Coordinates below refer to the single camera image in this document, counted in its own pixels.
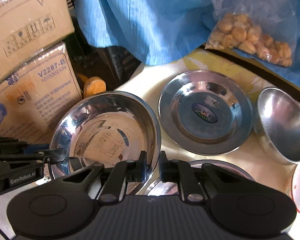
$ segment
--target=screw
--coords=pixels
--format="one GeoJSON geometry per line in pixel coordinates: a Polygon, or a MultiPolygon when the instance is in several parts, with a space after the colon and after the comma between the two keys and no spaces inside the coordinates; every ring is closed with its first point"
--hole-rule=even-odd
{"type": "Polygon", "coordinates": [[[193,194],[189,194],[187,196],[187,199],[191,202],[199,202],[203,200],[203,196],[201,196],[200,194],[193,193],[193,194]]]}
{"type": "Polygon", "coordinates": [[[116,200],[116,197],[114,194],[103,194],[101,195],[100,199],[103,201],[103,202],[107,202],[107,203],[110,203],[110,202],[113,202],[116,200]]]}

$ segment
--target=metal plate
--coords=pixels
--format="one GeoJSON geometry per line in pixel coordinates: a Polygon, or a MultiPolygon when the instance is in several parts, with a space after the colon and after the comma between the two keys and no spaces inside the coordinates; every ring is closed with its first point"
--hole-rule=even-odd
{"type": "Polygon", "coordinates": [[[59,122],[50,148],[65,149],[67,158],[51,165],[51,176],[96,162],[113,167],[119,161],[137,160],[145,150],[149,177],[160,147],[159,122],[146,102],[123,91],[99,93],[77,103],[59,122]]]}
{"type": "MultiPolygon", "coordinates": [[[[250,174],[241,169],[240,167],[223,161],[218,160],[197,160],[189,162],[192,167],[200,168],[203,163],[212,163],[216,166],[224,168],[228,171],[236,173],[242,177],[253,180],[250,174]]],[[[152,182],[149,187],[144,192],[144,195],[148,196],[162,196],[162,195],[178,195],[178,186],[173,182],[162,182],[160,178],[157,178],[154,182],[152,182]]]]}
{"type": "Polygon", "coordinates": [[[249,97],[229,77],[208,70],[172,79],[160,95],[159,116],[171,139],[201,155],[236,150],[252,128],[249,97]]]}

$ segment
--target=black ribbed surface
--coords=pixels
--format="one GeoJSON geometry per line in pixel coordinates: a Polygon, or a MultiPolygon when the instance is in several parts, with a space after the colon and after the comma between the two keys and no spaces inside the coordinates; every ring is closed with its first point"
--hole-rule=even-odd
{"type": "MultiPolygon", "coordinates": [[[[17,236],[16,240],[27,238],[17,236]]],[[[102,207],[82,231],[64,240],[244,240],[217,227],[200,206],[178,196],[126,196],[118,205],[102,207]]],[[[273,240],[291,240],[287,235],[273,240]]]]}

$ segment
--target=bag of nuts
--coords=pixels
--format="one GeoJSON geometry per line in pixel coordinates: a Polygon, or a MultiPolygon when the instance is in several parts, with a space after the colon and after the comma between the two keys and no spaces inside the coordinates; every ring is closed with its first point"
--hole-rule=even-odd
{"type": "Polygon", "coordinates": [[[296,47],[297,19],[292,0],[212,0],[216,19],[205,48],[238,48],[288,67],[296,47]]]}

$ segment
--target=pink rim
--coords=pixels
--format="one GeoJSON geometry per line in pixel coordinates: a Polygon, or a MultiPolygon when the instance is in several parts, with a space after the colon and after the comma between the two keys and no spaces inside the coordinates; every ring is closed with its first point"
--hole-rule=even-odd
{"type": "Polygon", "coordinates": [[[294,201],[294,199],[293,199],[293,176],[294,176],[294,173],[296,172],[296,170],[297,170],[297,167],[295,168],[295,170],[293,172],[292,180],[291,180],[291,198],[293,201],[294,201]]]}

